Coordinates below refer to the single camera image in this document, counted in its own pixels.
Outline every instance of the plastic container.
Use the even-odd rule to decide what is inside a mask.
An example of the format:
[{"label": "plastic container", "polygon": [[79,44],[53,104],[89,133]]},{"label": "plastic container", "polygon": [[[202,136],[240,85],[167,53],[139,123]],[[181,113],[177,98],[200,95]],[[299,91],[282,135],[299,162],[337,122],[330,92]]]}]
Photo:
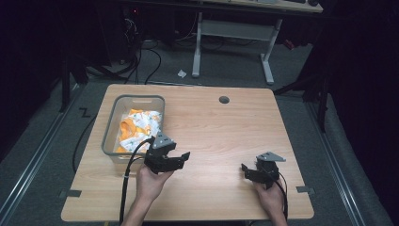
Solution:
[{"label": "plastic container", "polygon": [[105,129],[102,142],[102,149],[105,154],[111,157],[115,163],[127,163],[132,153],[117,153],[120,146],[120,122],[129,114],[131,109],[141,109],[144,111],[158,111],[162,118],[160,130],[162,130],[165,112],[165,99],[157,95],[121,95],[112,107],[112,111]]}]

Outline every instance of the black cable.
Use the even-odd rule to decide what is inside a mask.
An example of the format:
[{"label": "black cable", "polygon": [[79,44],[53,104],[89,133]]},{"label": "black cable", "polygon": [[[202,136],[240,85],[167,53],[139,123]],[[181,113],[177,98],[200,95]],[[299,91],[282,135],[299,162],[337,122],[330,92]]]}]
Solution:
[{"label": "black cable", "polygon": [[[138,64],[140,64],[140,62],[141,62],[141,56],[142,56],[142,54],[141,54],[142,48],[141,47],[139,49],[140,51],[138,52]],[[137,69],[136,69],[135,84],[138,85],[138,65],[137,65]]]},{"label": "black cable", "polygon": [[80,138],[77,140],[75,149],[73,151],[73,156],[72,156],[72,169],[73,172],[76,173],[77,168],[75,166],[75,158],[76,158],[76,152],[77,152],[77,148],[79,147],[80,142],[82,141],[83,135],[86,133],[87,129],[90,127],[90,125],[94,122],[94,120],[97,118],[97,114],[93,117],[93,119],[90,120],[90,122],[88,123],[88,125],[86,126],[86,128],[83,130],[82,134],[80,135]]},{"label": "black cable", "polygon": [[160,56],[158,53],[156,53],[156,52],[153,51],[152,49],[149,49],[148,51],[151,51],[151,52],[153,52],[153,53],[155,53],[155,54],[158,55],[158,57],[159,57],[159,63],[158,63],[158,66],[156,67],[156,69],[155,69],[152,73],[150,73],[150,75],[147,76],[147,79],[146,79],[146,81],[144,82],[144,85],[147,85],[147,83],[148,83],[148,81],[150,80],[151,76],[152,76],[156,71],[158,71],[159,67],[161,66],[161,61],[162,61],[161,56]]},{"label": "black cable", "polygon": [[256,223],[256,222],[258,222],[258,220],[253,220],[253,221],[251,221],[250,223],[249,223],[249,225],[248,226],[252,226],[254,223]]},{"label": "black cable", "polygon": [[283,199],[284,199],[284,210],[283,210],[283,213],[284,213],[284,216],[285,216],[285,220],[287,220],[287,219],[288,219],[288,199],[287,199],[288,190],[287,190],[287,182],[285,181],[284,176],[282,176],[282,174],[279,173],[279,175],[281,175],[282,179],[284,180],[285,189],[287,190],[287,193],[286,193],[286,192],[284,191],[284,188],[282,188],[282,186],[279,184],[279,182],[278,182],[277,180],[275,180],[272,176],[270,176],[270,174],[267,173],[267,170],[266,170],[265,168],[262,168],[262,169],[266,172],[266,175],[267,175],[270,179],[272,179],[272,181],[279,187],[279,189],[280,189],[281,192],[282,192],[282,196],[283,196]]},{"label": "black cable", "polygon": [[142,141],[140,144],[138,144],[137,147],[135,148],[135,151],[132,153],[132,156],[129,159],[129,163],[127,164],[126,171],[123,175],[122,197],[121,197],[121,201],[120,201],[120,224],[122,224],[122,222],[123,222],[124,205],[126,203],[126,191],[127,191],[127,185],[129,182],[130,167],[137,159],[140,159],[140,158],[135,159],[135,155],[136,155],[137,151],[141,148],[141,146],[143,146],[147,142],[152,143],[154,139],[155,139],[155,137],[151,137],[151,138],[148,138],[148,139]]},{"label": "black cable", "polygon": [[138,67],[138,59],[137,59],[137,56],[135,56],[135,62],[136,62],[136,64],[135,64],[135,66],[134,66],[134,68],[132,69],[132,71],[129,73],[129,75],[126,77],[126,80],[124,81],[124,84],[126,84],[128,81],[129,81],[129,79],[130,79],[130,77],[132,76],[132,74],[135,72],[135,71],[137,71],[137,67]]}]

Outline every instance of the crumpled fabric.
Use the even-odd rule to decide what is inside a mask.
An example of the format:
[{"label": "crumpled fabric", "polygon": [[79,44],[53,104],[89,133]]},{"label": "crumpled fabric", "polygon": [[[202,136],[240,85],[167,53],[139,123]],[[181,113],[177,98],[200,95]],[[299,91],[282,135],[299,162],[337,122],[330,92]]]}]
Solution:
[{"label": "crumpled fabric", "polygon": [[[117,153],[132,153],[144,140],[155,137],[160,131],[162,115],[158,111],[131,109],[128,116],[120,122],[120,146]],[[137,151],[145,153],[150,148],[146,143]]]}]

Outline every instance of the human hand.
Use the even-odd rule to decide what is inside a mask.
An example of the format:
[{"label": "human hand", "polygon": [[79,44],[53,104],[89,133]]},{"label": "human hand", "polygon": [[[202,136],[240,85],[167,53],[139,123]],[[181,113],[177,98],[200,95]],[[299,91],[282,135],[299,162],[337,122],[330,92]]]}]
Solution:
[{"label": "human hand", "polygon": [[265,184],[253,182],[256,191],[258,192],[261,206],[266,214],[270,217],[273,225],[287,225],[287,221],[283,214],[284,196],[276,183],[266,189]]},{"label": "human hand", "polygon": [[122,222],[122,226],[139,226],[143,223],[152,202],[161,194],[165,182],[173,172],[155,174],[146,165],[141,166],[136,177],[136,198]]},{"label": "human hand", "polygon": [[161,194],[165,181],[174,171],[155,174],[146,165],[142,165],[136,177],[136,196],[147,201],[154,201]]}]

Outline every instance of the cable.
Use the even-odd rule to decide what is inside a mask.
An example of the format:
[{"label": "cable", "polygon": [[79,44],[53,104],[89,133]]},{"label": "cable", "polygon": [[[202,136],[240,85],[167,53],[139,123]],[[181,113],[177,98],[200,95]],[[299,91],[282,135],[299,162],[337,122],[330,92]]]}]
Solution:
[{"label": "cable", "polygon": [[129,73],[129,75],[126,77],[126,80],[124,81],[124,84],[126,84],[126,83],[129,81],[130,77],[132,76],[132,74],[133,74],[135,71],[136,71],[136,73],[137,73],[137,67],[138,67],[138,64],[140,63],[140,62],[138,61],[138,59],[137,59],[137,56],[135,56],[135,62],[136,62],[136,64],[135,64],[134,68],[132,69],[132,71]]},{"label": "cable", "polygon": [[139,158],[135,159],[135,155],[136,155],[137,151],[141,148],[141,146],[143,146],[147,142],[152,143],[153,140],[154,140],[154,137],[151,137],[146,140],[143,140],[140,144],[138,144],[137,147],[135,148],[135,151],[132,153],[132,156],[129,159],[129,163],[127,164],[126,171],[123,175],[122,197],[121,197],[121,201],[120,201],[120,224],[123,222],[124,205],[126,203],[126,191],[127,191],[127,185],[129,182],[130,167],[137,159],[141,158],[141,157],[139,157]]},{"label": "cable", "polygon": [[73,169],[73,173],[76,173],[77,168],[75,166],[75,158],[76,158],[76,152],[77,152],[77,148],[79,147],[80,142],[82,141],[83,135],[86,133],[87,129],[90,127],[90,125],[94,122],[94,120],[97,118],[97,114],[93,117],[93,119],[90,120],[90,122],[88,123],[88,125],[86,126],[86,128],[83,130],[82,134],[80,135],[80,138],[77,140],[75,149],[73,151],[73,156],[72,156],[72,169]]},{"label": "cable", "polygon": [[259,220],[253,220],[253,221],[251,221],[250,223],[249,223],[249,225],[248,226],[252,226],[252,225],[254,225],[254,223],[256,223],[256,222],[258,222]]},{"label": "cable", "polygon": [[196,16],[195,16],[195,18],[194,18],[193,25],[191,26],[191,29],[190,29],[190,31],[188,32],[188,34],[187,34],[184,38],[178,39],[178,40],[176,40],[176,41],[179,41],[179,40],[186,40],[186,39],[190,39],[190,38],[192,38],[192,37],[195,37],[195,35],[193,35],[193,36],[190,36],[190,35],[193,33],[194,27],[196,26],[196,21],[197,21],[197,19],[198,19],[198,16],[199,16],[199,14],[196,13]]},{"label": "cable", "polygon": [[147,79],[146,79],[146,81],[144,82],[144,85],[147,85],[147,83],[148,83],[148,81],[150,80],[151,76],[152,76],[156,71],[158,71],[159,67],[161,66],[161,61],[162,61],[161,56],[160,56],[158,53],[156,53],[156,52],[153,51],[152,49],[148,49],[148,51],[151,51],[151,52],[153,52],[153,53],[155,53],[155,54],[158,55],[158,57],[159,57],[159,63],[158,63],[158,66],[155,68],[155,70],[154,70],[152,73],[150,73],[150,75],[147,76]]},{"label": "cable", "polygon": [[284,199],[284,211],[283,211],[283,212],[284,212],[285,220],[287,220],[287,219],[288,219],[288,199],[287,199],[288,190],[287,190],[287,182],[285,181],[284,176],[282,176],[282,174],[279,173],[279,175],[281,175],[282,179],[284,180],[285,189],[287,190],[287,192],[285,192],[285,191],[284,191],[284,188],[282,188],[282,186],[279,184],[279,182],[278,182],[277,180],[275,180],[272,176],[270,176],[269,173],[266,173],[266,175],[267,175],[270,179],[272,179],[272,181],[279,187],[279,189],[280,189],[281,192],[282,192],[282,196],[283,196],[283,199]]}]

